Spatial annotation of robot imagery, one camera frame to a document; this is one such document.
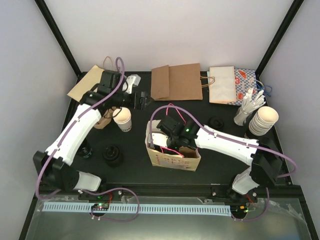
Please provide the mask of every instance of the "stack of paper cups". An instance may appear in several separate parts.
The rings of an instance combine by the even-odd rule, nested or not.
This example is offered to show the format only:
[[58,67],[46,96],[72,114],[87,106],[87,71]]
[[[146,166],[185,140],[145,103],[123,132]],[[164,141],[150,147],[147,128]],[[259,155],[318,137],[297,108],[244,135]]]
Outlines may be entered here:
[[254,115],[249,123],[249,130],[255,136],[265,135],[278,121],[279,115],[276,110],[269,106],[263,106]]
[[126,107],[123,107],[121,109],[118,108],[114,110],[112,116],[113,116],[113,120],[119,126],[121,131],[129,132],[131,130],[131,127],[132,127],[131,112],[128,108]]

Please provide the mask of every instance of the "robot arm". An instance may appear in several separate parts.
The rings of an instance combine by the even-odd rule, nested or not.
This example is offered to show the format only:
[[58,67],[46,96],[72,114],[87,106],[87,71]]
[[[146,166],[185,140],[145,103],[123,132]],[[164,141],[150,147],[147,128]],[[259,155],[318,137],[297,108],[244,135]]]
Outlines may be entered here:
[[[260,185],[273,187],[276,184],[282,160],[274,154],[248,146],[250,144],[278,151],[275,144],[268,138],[261,138],[259,141],[256,139],[246,139],[204,126],[205,129],[214,133],[212,135],[204,131],[192,120],[183,125],[169,116],[162,119],[157,128],[168,136],[165,142],[166,146],[162,145],[162,147],[176,150],[180,147],[210,149],[229,155],[245,163],[248,168],[238,174],[231,184],[232,191],[236,194],[245,195],[248,191]],[[162,136],[163,134],[161,133],[154,134],[153,138],[156,138],[154,139],[154,144],[164,144]],[[238,140],[246,145],[241,145],[227,139]]]
[[62,144],[53,155],[50,165],[44,172],[42,177],[44,182],[67,192],[72,190],[96,191],[98,189],[101,183],[100,177],[91,173],[77,171],[71,167],[81,143],[108,109],[112,107],[144,109],[150,103],[148,100],[151,100],[145,92],[133,92],[133,87],[139,84],[140,77],[131,75],[122,86],[122,90],[118,90],[97,108],[90,109],[79,120],[79,115],[107,96],[119,83],[119,80],[120,74],[118,72],[104,71],[100,83],[93,86],[90,91],[83,95],[73,118],[57,140],[45,152],[37,151],[35,153],[33,162],[39,174],[43,164],[57,149],[57,146],[60,145],[58,143],[68,131]]

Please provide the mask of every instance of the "blue cable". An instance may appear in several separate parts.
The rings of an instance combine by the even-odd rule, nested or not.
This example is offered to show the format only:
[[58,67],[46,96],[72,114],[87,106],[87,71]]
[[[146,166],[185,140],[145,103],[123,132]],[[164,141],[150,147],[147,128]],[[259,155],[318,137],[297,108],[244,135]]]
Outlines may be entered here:
[[272,86],[269,86],[269,85],[261,86],[259,82],[256,82],[256,86],[258,87],[259,90],[263,90],[265,95],[267,95],[268,97],[271,97]]

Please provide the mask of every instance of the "purple cable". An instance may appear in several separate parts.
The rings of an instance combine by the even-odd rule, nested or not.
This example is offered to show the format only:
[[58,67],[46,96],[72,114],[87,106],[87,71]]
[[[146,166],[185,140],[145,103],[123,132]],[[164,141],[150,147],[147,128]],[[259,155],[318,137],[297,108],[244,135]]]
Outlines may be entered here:
[[[204,126],[201,125],[201,123],[190,113],[188,112],[187,110],[183,109],[182,107],[179,107],[179,106],[173,106],[173,105],[164,105],[164,106],[160,106],[158,107],[151,115],[151,118],[150,118],[150,124],[149,124],[149,134],[150,134],[150,148],[154,148],[154,140],[152,138],[152,120],[154,119],[156,113],[158,111],[160,111],[161,109],[166,109],[166,108],[173,108],[173,109],[178,109],[180,111],[183,111],[184,113],[188,114],[190,118],[192,118],[192,120],[199,125],[200,128],[202,128],[206,133],[210,134],[210,135],[214,135],[213,132],[209,131],[208,129],[205,129]],[[235,139],[232,139],[232,138],[229,138],[229,137],[226,137],[226,136],[221,136],[219,134],[216,135],[218,138],[221,138],[221,139],[224,139],[224,140],[228,140],[228,141],[231,141],[233,143],[236,143],[236,144],[240,144],[240,145],[243,145],[243,146],[246,146],[247,144],[245,142],[242,142],[242,141],[238,141],[238,140],[235,140]],[[274,155],[277,155],[281,158],[284,158],[286,160],[288,160],[293,166],[294,166],[294,169],[289,172],[289,173],[285,173],[285,174],[282,174],[282,175],[279,175],[278,178],[284,178],[284,177],[287,177],[287,176],[290,176],[291,174],[294,174],[295,172],[297,172],[298,170],[298,166],[297,164],[295,163],[295,161],[293,161],[290,157],[280,153],[280,152],[277,152],[277,151],[274,151],[274,150],[271,150],[269,148],[266,148],[266,147],[263,147],[263,146],[256,146],[256,145],[253,145],[253,144],[248,144],[247,145],[248,147],[251,147],[251,148],[256,148],[256,149],[259,149],[259,150],[262,150],[262,151],[265,151],[265,152],[268,152],[268,153],[272,153]]]
[[[121,62],[121,68],[122,68],[122,74],[121,74],[121,78],[119,83],[117,84],[117,86],[114,88],[114,90],[112,92],[110,92],[106,97],[104,97],[103,99],[101,99],[100,101],[98,101],[97,103],[95,103],[94,105],[92,105],[91,107],[89,107],[88,109],[86,109],[85,111],[83,111],[79,116],[78,119],[80,119],[81,117],[83,117],[87,112],[89,112],[91,109],[94,109],[95,107],[97,107],[98,105],[102,104],[103,102],[105,102],[107,99],[109,99],[117,90],[118,88],[120,88],[122,82],[124,81],[124,77],[125,77],[125,64],[124,61],[122,60],[121,57],[117,57],[115,59],[115,65],[116,65],[116,69],[118,71],[120,71],[120,67],[118,66],[118,61]],[[68,133],[70,132],[70,130],[74,127],[74,125],[77,123],[77,120],[74,120],[70,126],[67,128],[67,130],[64,132],[63,136],[61,137],[60,141],[57,144],[57,147],[59,148],[61,146],[61,144],[63,143],[63,141],[65,140],[65,138],[67,137]],[[52,158],[54,157],[54,155],[56,154],[56,152],[58,151],[58,149],[55,149],[51,155],[48,157],[48,159],[45,161],[39,176],[36,180],[36,185],[35,185],[35,195],[38,199],[40,200],[45,200],[45,199],[49,199],[52,196],[54,196],[57,192],[61,191],[60,189],[57,189],[55,191],[53,191],[52,193],[50,193],[49,195],[46,195],[44,197],[40,196],[39,193],[39,186],[40,186],[40,182],[41,179],[45,173],[45,170],[47,168],[47,166],[49,165],[50,161],[52,160]]]
[[135,199],[136,199],[136,203],[137,203],[137,209],[136,209],[136,212],[134,214],[133,217],[129,218],[129,219],[125,219],[125,220],[118,220],[118,219],[113,219],[113,218],[109,218],[109,217],[98,217],[98,216],[94,216],[94,210],[91,211],[91,216],[93,218],[96,218],[96,219],[102,219],[102,220],[108,220],[108,221],[112,221],[112,222],[116,222],[116,223],[127,223],[127,222],[130,222],[132,220],[134,220],[137,216],[138,216],[138,213],[139,213],[139,210],[140,210],[140,202],[139,202],[139,198],[138,196],[135,194],[134,191],[128,189],[128,188],[124,188],[124,187],[116,187],[116,188],[112,188],[108,191],[103,191],[103,192],[100,192],[100,193],[95,193],[95,192],[92,192],[92,191],[88,191],[88,190],[82,190],[83,192],[87,193],[87,194],[90,194],[90,195],[93,195],[93,196],[100,196],[100,195],[103,195],[103,194],[108,194],[108,193],[111,193],[113,191],[118,191],[118,190],[124,190],[124,191],[128,191],[129,193],[131,193]]
[[231,213],[231,217],[235,221],[241,221],[241,222],[251,222],[251,221],[255,221],[255,220],[260,219],[268,211],[269,203],[270,203],[269,189],[266,187],[265,190],[266,190],[266,205],[265,205],[263,212],[259,216],[256,216],[256,217],[250,218],[250,219],[239,219],[239,218],[235,218],[235,216]]

